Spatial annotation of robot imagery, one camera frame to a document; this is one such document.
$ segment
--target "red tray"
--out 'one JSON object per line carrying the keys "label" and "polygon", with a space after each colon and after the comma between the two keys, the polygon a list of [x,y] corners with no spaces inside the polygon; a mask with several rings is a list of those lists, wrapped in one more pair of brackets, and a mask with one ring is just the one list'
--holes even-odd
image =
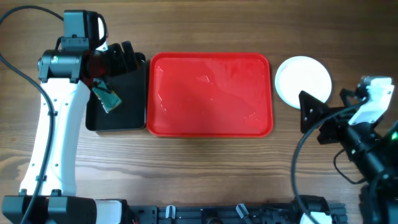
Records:
{"label": "red tray", "polygon": [[159,53],[147,128],[168,137],[263,137],[273,127],[267,59],[257,53]]}

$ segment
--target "wooden table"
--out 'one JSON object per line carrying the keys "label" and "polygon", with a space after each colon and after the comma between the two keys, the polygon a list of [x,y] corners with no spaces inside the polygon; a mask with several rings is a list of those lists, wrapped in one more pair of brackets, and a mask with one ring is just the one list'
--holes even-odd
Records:
{"label": "wooden table", "polygon": [[[363,75],[398,79],[398,5],[393,1],[175,1],[18,0],[62,14],[87,9],[104,15],[108,42],[130,40],[136,51],[260,52],[278,66],[295,55],[319,60],[333,79],[329,105],[342,105],[338,93],[354,89]],[[2,0],[0,14],[17,6]],[[63,24],[35,10],[15,13],[0,27],[0,51],[37,80],[37,59],[63,35]],[[0,196],[15,195],[32,154],[40,95],[0,65]],[[97,134],[81,125],[76,156],[78,196],[126,198],[130,205],[236,205],[292,199],[290,160],[297,141],[300,111],[273,92],[274,130],[262,139],[157,138],[148,130]],[[378,131],[397,118],[394,93]],[[350,223],[361,222],[360,185],[351,185],[333,168],[338,144],[321,146],[314,134],[299,159],[298,187],[346,204]],[[344,173],[361,175],[345,155]],[[7,223],[0,216],[0,223]]]}

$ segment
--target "round white plate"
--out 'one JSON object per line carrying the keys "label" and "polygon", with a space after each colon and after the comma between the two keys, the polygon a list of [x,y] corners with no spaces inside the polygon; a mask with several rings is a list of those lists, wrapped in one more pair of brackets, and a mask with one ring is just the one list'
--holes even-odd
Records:
{"label": "round white plate", "polygon": [[275,87],[283,101],[300,109],[299,94],[302,90],[326,102],[331,93],[331,78],[317,60],[296,56],[280,65],[276,72]]}

